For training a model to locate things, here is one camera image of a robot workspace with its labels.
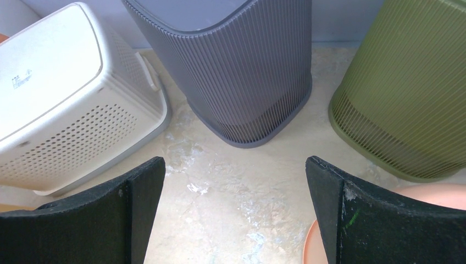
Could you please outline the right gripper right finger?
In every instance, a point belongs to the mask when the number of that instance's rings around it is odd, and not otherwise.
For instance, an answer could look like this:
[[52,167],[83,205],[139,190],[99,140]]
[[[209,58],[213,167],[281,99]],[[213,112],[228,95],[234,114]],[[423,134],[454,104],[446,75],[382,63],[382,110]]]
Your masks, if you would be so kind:
[[306,176],[327,263],[465,263],[465,210],[400,195],[317,156]]

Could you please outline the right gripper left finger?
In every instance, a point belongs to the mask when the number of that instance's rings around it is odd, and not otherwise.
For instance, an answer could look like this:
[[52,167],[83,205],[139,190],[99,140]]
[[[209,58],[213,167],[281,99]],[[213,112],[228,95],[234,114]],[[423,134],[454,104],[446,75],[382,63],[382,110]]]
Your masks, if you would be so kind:
[[165,178],[153,157],[35,210],[1,213],[1,263],[143,263]]

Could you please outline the orange plastic basin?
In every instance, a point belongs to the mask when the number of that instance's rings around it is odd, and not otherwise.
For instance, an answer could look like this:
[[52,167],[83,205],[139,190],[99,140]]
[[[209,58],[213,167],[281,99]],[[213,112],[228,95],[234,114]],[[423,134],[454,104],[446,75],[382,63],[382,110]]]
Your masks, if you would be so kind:
[[[393,192],[429,204],[465,210],[464,184],[420,184],[393,189]],[[302,263],[327,262],[318,221],[314,221],[304,243]]]

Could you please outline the yellow plastic basket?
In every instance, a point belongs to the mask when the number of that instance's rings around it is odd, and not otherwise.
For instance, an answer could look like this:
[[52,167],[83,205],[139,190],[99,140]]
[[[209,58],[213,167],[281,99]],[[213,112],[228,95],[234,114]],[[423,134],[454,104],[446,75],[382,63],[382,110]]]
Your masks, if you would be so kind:
[[0,213],[3,212],[10,212],[10,211],[18,211],[18,210],[26,210],[26,211],[33,211],[35,207],[30,206],[22,206],[22,205],[10,205],[10,204],[0,204]]

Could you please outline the white plastic basket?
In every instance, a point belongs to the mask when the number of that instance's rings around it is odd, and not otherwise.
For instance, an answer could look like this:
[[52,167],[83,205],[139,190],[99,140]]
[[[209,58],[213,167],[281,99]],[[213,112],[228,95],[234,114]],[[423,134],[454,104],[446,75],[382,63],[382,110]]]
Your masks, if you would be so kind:
[[170,123],[148,59],[85,3],[1,43],[1,184],[60,195],[103,173]]

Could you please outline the green plastic basket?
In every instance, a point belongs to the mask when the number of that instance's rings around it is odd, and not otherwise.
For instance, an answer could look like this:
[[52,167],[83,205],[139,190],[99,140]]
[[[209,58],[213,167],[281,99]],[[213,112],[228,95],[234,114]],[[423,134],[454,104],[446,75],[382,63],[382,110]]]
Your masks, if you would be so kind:
[[411,182],[465,168],[465,1],[385,1],[329,104],[336,134]]

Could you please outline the grey plastic basket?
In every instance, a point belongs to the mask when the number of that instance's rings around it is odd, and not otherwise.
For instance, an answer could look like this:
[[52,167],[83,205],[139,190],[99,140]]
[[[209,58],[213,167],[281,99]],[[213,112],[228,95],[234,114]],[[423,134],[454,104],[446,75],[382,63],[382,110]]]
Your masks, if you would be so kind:
[[218,137],[254,148],[277,135],[312,92],[312,2],[124,1]]

